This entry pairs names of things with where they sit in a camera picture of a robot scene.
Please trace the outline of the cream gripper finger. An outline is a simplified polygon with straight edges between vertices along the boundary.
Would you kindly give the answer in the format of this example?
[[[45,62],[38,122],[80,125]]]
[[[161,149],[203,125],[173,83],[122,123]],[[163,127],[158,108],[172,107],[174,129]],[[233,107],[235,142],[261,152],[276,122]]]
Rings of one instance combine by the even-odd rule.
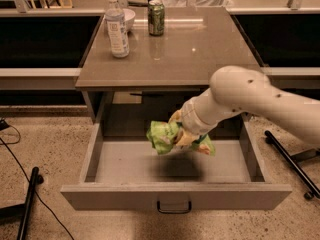
[[[173,122],[181,123],[181,111],[180,110],[175,111],[172,114],[172,116],[170,117],[169,123],[173,123]]]
[[[190,133],[189,131],[185,129],[180,129],[178,132],[178,135],[175,140],[175,144],[177,146],[188,146],[193,141],[196,141],[199,139],[199,135],[195,135],[193,133]]]

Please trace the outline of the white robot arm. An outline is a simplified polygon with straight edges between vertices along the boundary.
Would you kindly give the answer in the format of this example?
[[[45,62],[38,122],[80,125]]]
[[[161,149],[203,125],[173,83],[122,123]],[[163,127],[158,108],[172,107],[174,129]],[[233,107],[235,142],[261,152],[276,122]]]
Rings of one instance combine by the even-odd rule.
[[[243,112],[262,116],[320,148],[320,101],[282,91],[265,74],[238,66],[218,69],[209,88],[172,115],[173,121],[182,124],[177,144],[189,145],[221,121]]]

